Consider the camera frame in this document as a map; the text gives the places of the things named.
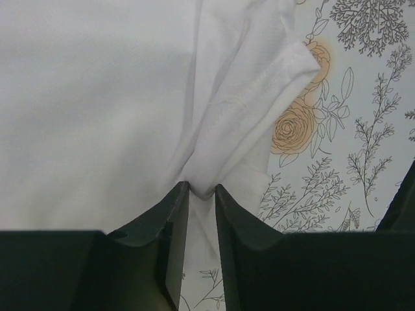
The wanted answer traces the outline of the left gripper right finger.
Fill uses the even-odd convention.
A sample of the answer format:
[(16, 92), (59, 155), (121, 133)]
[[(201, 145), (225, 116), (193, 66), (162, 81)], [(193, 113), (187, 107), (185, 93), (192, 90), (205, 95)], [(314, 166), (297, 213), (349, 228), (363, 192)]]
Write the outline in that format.
[(374, 232), (283, 234), (215, 193), (228, 310), (413, 310), (414, 189)]

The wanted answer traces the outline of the white t shirt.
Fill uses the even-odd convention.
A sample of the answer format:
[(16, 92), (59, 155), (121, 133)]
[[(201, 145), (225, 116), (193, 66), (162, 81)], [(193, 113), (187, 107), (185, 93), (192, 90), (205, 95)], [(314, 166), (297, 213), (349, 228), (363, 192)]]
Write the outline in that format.
[(1, 2), (1, 232), (111, 233), (191, 183), (204, 1)]

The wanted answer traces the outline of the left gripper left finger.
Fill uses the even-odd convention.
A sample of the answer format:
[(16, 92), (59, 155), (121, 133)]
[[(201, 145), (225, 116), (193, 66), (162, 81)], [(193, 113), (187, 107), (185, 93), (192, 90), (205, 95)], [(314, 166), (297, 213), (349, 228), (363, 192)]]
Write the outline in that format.
[(189, 184), (112, 231), (2, 231), (2, 310), (177, 310)]

